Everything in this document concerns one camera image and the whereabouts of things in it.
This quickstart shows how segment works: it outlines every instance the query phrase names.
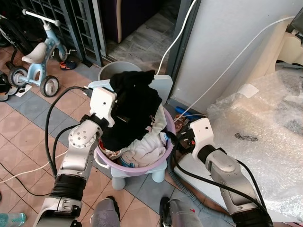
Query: gray bucket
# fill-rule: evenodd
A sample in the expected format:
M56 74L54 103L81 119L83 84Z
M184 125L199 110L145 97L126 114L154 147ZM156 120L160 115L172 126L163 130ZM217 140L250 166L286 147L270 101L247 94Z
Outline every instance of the gray bucket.
M142 71L138 66L126 62L126 61L115 61L104 66L99 75L98 80L110 79L112 75L122 73L125 71Z

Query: laundry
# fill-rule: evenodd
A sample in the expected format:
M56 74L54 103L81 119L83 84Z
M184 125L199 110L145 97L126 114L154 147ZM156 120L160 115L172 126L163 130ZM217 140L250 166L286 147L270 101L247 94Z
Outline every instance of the laundry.
M101 137L105 149L117 152L134 140L141 140L152 130L155 114L162 101L158 92L149 87L154 74L155 71L151 70L112 76L110 85L119 98L113 110L115 125L104 130Z
M161 132L166 127L163 106L160 105L155 116L152 130L142 140L135 140L122 149L118 163L122 166L138 168L150 166L158 161L166 151L168 137Z

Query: small paper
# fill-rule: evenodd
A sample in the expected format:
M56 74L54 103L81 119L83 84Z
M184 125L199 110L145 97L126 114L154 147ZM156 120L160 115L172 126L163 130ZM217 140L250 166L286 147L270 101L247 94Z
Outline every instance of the small paper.
M238 93L244 95L246 98L251 98L258 92L259 90L251 84L243 84L238 90Z
M25 85L25 88L20 88L19 91L16 93L16 96L22 97L27 91L32 88L29 84Z

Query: water bottle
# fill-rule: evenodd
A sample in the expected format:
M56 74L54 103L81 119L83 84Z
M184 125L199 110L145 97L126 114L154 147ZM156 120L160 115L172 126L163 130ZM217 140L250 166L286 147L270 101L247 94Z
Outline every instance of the water bottle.
M0 213L0 227L18 227L25 223L26 215L24 213Z

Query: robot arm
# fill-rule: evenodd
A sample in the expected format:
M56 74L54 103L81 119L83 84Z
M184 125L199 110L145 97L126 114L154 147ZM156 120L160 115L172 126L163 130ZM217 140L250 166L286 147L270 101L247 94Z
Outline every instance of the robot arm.
M89 178L93 152L106 127L112 127L111 110L116 94L95 88L91 96L91 116L70 131L69 148L58 170L51 194L44 200L34 227L79 227L75 218L82 208L83 190Z
M194 136L193 158L205 164L212 179L236 189L260 203L252 185L242 174L238 161L228 156L222 148L214 147L214 134L209 120L202 118L191 123L189 128L190 134ZM229 190L223 188L220 190L227 210L237 227L273 226L269 215L255 203Z

